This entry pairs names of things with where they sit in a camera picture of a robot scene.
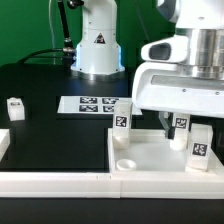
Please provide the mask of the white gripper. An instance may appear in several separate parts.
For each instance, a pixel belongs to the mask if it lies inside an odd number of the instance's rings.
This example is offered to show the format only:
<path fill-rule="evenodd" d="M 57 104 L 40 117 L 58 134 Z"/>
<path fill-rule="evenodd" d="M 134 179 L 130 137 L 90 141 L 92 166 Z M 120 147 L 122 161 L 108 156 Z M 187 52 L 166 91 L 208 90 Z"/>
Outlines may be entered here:
<path fill-rule="evenodd" d="M 170 113 L 224 118 L 224 48 L 220 38 L 175 35 L 145 45 L 132 100 L 136 107 L 161 111 L 165 137 L 174 137 Z"/>

